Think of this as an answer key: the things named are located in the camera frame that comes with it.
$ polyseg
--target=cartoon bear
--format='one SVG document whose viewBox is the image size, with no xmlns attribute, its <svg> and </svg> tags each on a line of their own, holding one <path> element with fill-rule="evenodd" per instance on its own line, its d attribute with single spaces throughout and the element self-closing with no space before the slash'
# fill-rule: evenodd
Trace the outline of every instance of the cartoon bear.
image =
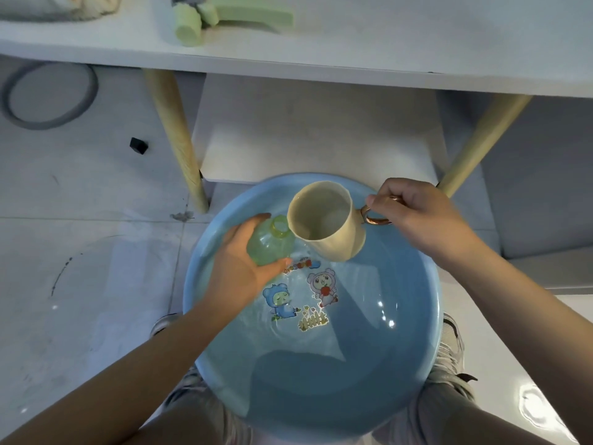
<svg viewBox="0 0 593 445">
<path fill-rule="evenodd" d="M 336 272 L 332 269 L 309 274 L 307 282 L 311 286 L 311 290 L 315 292 L 314 297 L 321 300 L 319 307 L 337 302 Z"/>
<path fill-rule="evenodd" d="M 268 306 L 271 306 L 272 321 L 296 317 L 297 312 L 301 311 L 300 308 L 288 304 L 291 294 L 288 293 L 286 284 L 272 284 L 271 287 L 263 289 L 262 295 Z"/>
</svg>

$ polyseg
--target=white cloth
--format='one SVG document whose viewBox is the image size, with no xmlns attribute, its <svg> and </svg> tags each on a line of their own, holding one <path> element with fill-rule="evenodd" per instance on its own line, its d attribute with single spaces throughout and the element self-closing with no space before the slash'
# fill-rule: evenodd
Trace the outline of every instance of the white cloth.
<svg viewBox="0 0 593 445">
<path fill-rule="evenodd" d="M 0 0 L 0 17 L 29 21 L 89 20 L 111 14 L 121 0 Z"/>
</svg>

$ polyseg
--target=cartoon sticker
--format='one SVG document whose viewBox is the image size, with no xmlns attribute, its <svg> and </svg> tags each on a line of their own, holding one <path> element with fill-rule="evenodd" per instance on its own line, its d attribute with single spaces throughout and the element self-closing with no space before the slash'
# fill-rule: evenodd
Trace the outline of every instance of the cartoon sticker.
<svg viewBox="0 0 593 445">
<path fill-rule="evenodd" d="M 328 324 L 330 321 L 330 319 L 327 318 L 326 313 L 317 311 L 314 307 L 309 308 L 308 306 L 304 306 L 301 315 L 302 318 L 298 322 L 298 327 L 303 332 L 311 328 L 316 328 L 317 326 Z"/>
<path fill-rule="evenodd" d="M 325 269 L 324 272 L 311 273 L 307 277 L 311 290 L 315 292 L 313 298 L 319 299 L 319 307 L 324 308 L 331 303 L 337 303 L 336 272 Z"/>
<path fill-rule="evenodd" d="M 288 293 L 286 284 L 272 284 L 271 287 L 263 289 L 262 295 L 266 299 L 268 306 L 271 307 L 271 321 L 296 317 L 297 312 L 301 311 L 300 308 L 288 304 L 291 300 L 291 294 Z"/>
<path fill-rule="evenodd" d="M 284 274 L 287 275 L 293 270 L 298 269 L 319 269 L 322 263 L 319 261 L 312 261 L 310 257 L 301 257 L 298 262 L 292 264 L 290 267 L 284 269 Z"/>
</svg>

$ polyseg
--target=tiled floor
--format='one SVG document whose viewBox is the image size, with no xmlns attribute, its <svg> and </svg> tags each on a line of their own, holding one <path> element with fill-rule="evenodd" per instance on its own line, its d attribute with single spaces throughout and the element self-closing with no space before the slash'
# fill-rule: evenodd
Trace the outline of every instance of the tiled floor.
<svg viewBox="0 0 593 445">
<path fill-rule="evenodd" d="M 0 81 L 17 65 L 0 57 Z M 141 344 L 161 315 L 181 309 L 193 245 L 247 188 L 218 184 L 209 214 L 186 224 L 171 219 L 186 210 L 187 189 L 142 74 L 97 73 L 97 101 L 69 125 L 32 132 L 0 117 L 0 437 Z M 195 117 L 202 78 L 181 74 L 179 81 Z M 131 136 L 149 143 L 144 156 L 128 148 Z M 474 227 L 495 233 L 488 203 L 476 197 L 466 187 L 456 202 Z M 521 417 L 518 391 L 529 378 L 465 291 L 446 273 L 441 280 L 445 308 L 463 332 L 467 371 L 479 378 L 480 404 L 570 443 Z M 593 319 L 593 297 L 564 301 Z"/>
</svg>

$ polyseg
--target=mug handle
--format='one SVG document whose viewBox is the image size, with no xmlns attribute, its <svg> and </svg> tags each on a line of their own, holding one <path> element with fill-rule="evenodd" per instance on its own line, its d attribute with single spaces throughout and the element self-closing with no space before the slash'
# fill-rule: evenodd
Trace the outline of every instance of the mug handle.
<svg viewBox="0 0 593 445">
<path fill-rule="evenodd" d="M 404 206 L 406 205 L 404 198 L 402 198 L 400 196 L 389 195 L 389 198 L 391 198 L 393 201 L 397 201 L 398 203 L 401 203 Z M 360 215 L 362 216 L 363 223 L 368 223 L 369 225 L 390 225 L 391 224 L 391 221 L 389 221 L 386 218 L 369 217 L 368 213 L 370 212 L 370 210 L 371 209 L 367 205 L 364 205 L 363 207 L 361 207 Z"/>
</svg>

